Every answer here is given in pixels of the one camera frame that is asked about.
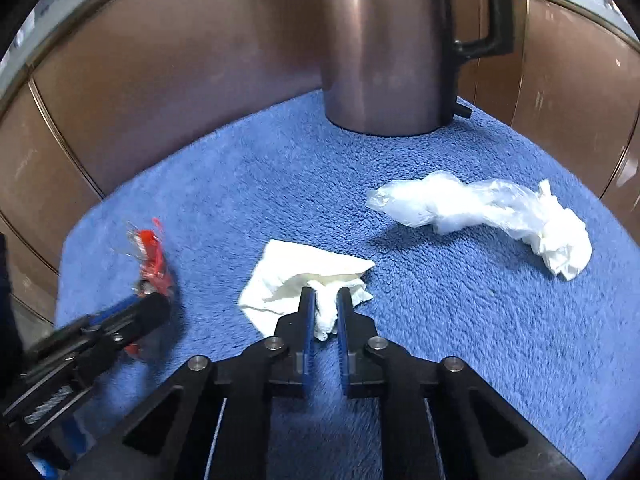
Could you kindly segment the white paper napkin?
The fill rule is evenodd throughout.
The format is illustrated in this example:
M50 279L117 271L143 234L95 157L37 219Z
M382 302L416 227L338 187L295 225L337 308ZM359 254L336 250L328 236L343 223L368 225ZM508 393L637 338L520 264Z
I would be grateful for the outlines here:
M238 307L262 336L272 336L277 322L298 310L302 288L316 291L314 338L325 341L337 333L337 292L347 287L352 304L372 299L363 275L371 260L328 252L309 245L270 240L240 293Z

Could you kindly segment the clear white plastic bag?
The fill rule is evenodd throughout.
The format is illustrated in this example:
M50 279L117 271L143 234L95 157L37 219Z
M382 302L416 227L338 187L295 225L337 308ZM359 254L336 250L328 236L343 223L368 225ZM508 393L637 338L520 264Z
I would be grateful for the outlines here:
M448 171L434 171L370 191L366 206L402 226L430 226L439 235L472 226L500 230L528 245L551 274L567 281L592 257L585 222L561 205L547 179L532 190L501 179L465 183Z

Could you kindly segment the small red torn wrapper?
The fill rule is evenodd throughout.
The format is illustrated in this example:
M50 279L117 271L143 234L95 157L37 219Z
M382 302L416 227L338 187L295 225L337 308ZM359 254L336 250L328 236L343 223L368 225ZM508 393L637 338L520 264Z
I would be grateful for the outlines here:
M174 306L175 280L172 276L163 245L163 226L154 218L152 226L138 228L132 222L127 223L126 237L130 244L127 255L137 261L139 275L132 285L134 301L154 296L153 307L159 307L153 314L157 326L140 339L128 344L127 356L137 361L151 361L160 353L160 340L165 324L170 320Z

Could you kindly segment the brown kitchen base cabinets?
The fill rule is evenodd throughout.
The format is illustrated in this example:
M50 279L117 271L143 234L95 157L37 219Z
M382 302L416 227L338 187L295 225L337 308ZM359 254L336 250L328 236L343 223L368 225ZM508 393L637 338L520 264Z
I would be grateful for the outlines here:
M613 0L513 0L514 51L459 93L639 232L639 31ZM122 182L320 84L318 0L39 0L1 62L1 229L49 322L66 235Z

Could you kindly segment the blue towel on table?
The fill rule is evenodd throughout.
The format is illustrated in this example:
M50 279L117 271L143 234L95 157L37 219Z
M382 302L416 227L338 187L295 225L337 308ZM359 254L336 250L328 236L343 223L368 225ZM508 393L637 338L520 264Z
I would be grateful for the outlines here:
M585 223L576 278L490 226L440 235L370 209L370 191L442 170L551 194ZM378 332L420 358L460 356L589 479L612 474L639 432L639 248L597 196L537 145L476 110L426 136L331 125L317 92L225 126L138 174L73 227L55 322L111 307L138 274L131 228L160 230L176 307L147 360L121 358L77 415L107 434L190 356L236 356L258 316L341 287Z

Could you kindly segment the black and copper electric kettle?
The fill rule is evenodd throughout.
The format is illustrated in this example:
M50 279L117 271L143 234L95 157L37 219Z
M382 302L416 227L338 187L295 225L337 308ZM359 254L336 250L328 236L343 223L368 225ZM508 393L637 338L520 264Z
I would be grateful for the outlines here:
M417 136L472 110L458 101L461 66L514 48L512 0L488 0L488 31L454 36L452 0L321 0L326 118L371 136Z

